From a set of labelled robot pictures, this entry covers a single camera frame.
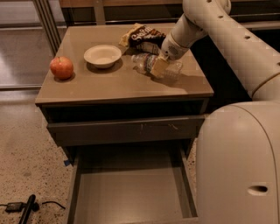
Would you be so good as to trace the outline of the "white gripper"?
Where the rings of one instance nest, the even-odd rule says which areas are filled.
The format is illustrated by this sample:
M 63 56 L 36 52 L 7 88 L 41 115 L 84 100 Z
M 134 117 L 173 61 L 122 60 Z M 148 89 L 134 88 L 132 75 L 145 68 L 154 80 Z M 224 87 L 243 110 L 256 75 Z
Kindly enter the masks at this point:
M 180 46 L 173 38 L 172 34 L 166 35 L 162 45 L 161 54 L 168 60 L 179 60 L 188 51 L 187 47 Z M 165 69 L 169 66 L 169 62 L 161 57 L 156 57 L 151 64 L 150 73 L 156 78 L 161 78 Z

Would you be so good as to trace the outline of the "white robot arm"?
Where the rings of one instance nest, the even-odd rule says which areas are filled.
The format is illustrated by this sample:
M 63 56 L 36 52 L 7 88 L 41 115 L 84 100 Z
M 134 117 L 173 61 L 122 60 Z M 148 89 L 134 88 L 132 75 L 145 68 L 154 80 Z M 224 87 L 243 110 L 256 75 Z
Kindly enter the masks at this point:
M 215 110 L 199 131 L 199 224 L 280 224 L 280 54 L 228 15 L 230 0 L 182 6 L 162 55 L 178 60 L 208 35 L 250 97 Z

